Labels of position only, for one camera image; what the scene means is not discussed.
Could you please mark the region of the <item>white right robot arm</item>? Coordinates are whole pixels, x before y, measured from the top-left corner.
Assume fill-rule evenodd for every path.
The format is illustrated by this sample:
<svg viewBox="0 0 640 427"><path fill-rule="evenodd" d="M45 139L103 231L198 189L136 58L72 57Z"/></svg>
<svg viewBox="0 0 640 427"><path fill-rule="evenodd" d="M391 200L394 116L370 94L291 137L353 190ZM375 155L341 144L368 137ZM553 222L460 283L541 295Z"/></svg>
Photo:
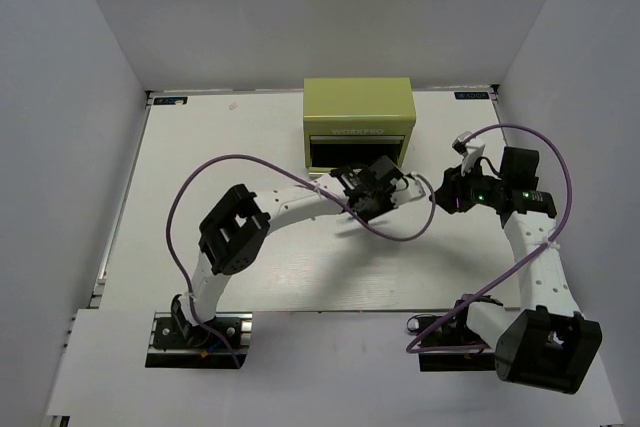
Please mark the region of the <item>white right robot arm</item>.
<svg viewBox="0 0 640 427"><path fill-rule="evenodd" d="M564 394L576 393L602 343L595 321L584 318L564 274L555 232L553 197L538 190L535 150L506 147L499 170L483 172L484 148L460 148L460 166L445 171L435 193L449 214L476 205L493 209L523 265L516 277L521 307L517 316L489 295L458 300L462 311L438 327L428 347L489 349L500 380Z"/></svg>

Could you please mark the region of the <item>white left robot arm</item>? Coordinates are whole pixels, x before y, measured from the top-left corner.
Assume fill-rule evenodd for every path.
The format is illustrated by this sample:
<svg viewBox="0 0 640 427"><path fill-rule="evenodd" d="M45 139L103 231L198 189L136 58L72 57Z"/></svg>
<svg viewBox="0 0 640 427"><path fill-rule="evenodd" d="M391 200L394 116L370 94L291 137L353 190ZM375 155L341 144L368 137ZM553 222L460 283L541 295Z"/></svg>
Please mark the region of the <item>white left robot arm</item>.
<svg viewBox="0 0 640 427"><path fill-rule="evenodd" d="M268 235L316 217L354 213L367 223L407 200L410 178L383 156L362 169L341 167L292 187L253 192L231 187L199 225L198 261L187 291L171 305L177 334L199 346L231 276L257 258Z"/></svg>

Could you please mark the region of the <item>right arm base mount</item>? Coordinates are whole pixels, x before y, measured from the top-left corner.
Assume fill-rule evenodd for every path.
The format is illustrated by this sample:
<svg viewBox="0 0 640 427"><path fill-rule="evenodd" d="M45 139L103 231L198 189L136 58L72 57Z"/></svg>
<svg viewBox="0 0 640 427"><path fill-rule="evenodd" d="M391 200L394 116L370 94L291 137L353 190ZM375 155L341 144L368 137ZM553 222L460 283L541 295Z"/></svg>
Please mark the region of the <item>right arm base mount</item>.
<svg viewBox="0 0 640 427"><path fill-rule="evenodd" d="M484 295L449 318L412 351L421 372L495 372L495 347L514 320L502 302Z"/></svg>

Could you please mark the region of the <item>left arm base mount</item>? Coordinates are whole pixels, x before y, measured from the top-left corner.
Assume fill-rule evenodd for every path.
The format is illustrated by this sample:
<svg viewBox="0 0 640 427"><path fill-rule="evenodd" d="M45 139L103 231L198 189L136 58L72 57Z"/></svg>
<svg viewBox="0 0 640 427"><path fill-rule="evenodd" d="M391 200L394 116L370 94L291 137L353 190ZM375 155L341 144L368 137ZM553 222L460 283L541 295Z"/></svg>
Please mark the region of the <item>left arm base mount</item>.
<svg viewBox="0 0 640 427"><path fill-rule="evenodd" d="M218 314L207 325L215 329L230 345L200 326L187 335L180 329L172 312L156 312L151 324L146 368L236 370L243 366L251 340L251 313Z"/></svg>

